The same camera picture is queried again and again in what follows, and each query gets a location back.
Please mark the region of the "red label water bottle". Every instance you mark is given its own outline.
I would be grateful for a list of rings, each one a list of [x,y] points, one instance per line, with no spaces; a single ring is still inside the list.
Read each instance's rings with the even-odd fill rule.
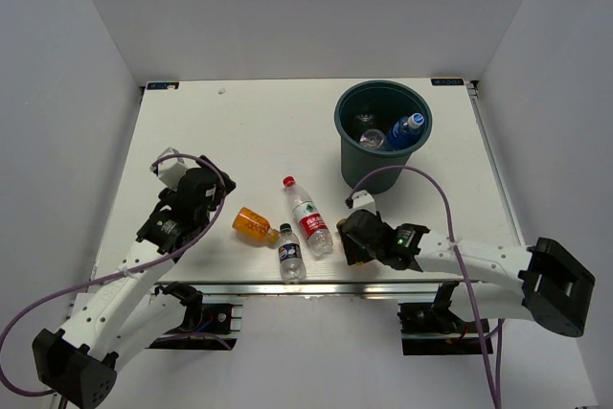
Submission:
[[[283,185],[289,210],[311,251],[316,257],[330,254],[333,250],[332,235],[310,194],[293,176],[285,177]]]

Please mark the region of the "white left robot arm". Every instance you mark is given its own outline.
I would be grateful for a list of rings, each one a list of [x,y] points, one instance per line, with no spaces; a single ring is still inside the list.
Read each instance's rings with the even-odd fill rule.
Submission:
[[[93,297],[57,330],[34,338],[39,380],[78,408],[99,407],[120,369],[166,331],[201,323],[202,295],[186,284],[169,284],[137,308],[204,237],[236,187],[206,156],[188,167],[190,158],[169,148],[154,161],[151,170],[165,187],[118,269],[98,279]]]

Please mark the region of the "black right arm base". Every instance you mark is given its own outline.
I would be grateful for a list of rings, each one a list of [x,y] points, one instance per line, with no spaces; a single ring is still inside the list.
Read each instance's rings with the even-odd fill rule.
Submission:
[[[459,282],[439,286],[433,301],[398,306],[401,345],[404,356],[479,355],[476,324],[452,313],[451,294]]]

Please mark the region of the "small blue label bottle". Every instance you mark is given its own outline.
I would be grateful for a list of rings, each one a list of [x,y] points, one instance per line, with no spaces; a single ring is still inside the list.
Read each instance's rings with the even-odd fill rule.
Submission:
[[[377,116],[373,113],[356,114],[353,118],[353,123],[358,129],[373,129],[377,127]]]

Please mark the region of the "tall blue label water bottle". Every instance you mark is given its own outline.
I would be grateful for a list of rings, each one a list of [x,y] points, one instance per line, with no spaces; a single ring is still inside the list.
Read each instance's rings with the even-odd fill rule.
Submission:
[[[424,122],[424,116],[420,113],[401,117],[387,133],[388,146],[392,150],[413,146],[421,137]]]

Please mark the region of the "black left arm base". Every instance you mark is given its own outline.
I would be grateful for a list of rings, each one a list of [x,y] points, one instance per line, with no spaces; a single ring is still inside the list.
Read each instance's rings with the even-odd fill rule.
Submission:
[[[195,297],[196,312],[186,312],[183,322],[155,339],[148,348],[171,351],[231,351],[243,317],[238,298],[202,293]]]

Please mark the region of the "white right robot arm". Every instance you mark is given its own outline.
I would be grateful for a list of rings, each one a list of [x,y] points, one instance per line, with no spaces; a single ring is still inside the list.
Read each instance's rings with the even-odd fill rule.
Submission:
[[[432,307],[434,323],[453,331],[475,316],[532,320],[567,337],[584,334],[594,275],[554,239],[532,246],[452,243],[425,226],[397,228],[379,214],[358,210],[337,225],[348,264],[378,261],[395,270],[468,277],[444,283]]]

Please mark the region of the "orange juice bottle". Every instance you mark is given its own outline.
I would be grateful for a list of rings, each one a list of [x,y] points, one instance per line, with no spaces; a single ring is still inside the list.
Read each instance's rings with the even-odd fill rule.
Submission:
[[[232,227],[239,234],[258,242],[272,245],[279,238],[279,231],[258,213],[242,207],[235,217]]]
[[[342,218],[337,222],[336,229],[340,235],[345,235],[349,231],[350,226],[347,223],[347,220],[345,218]]]

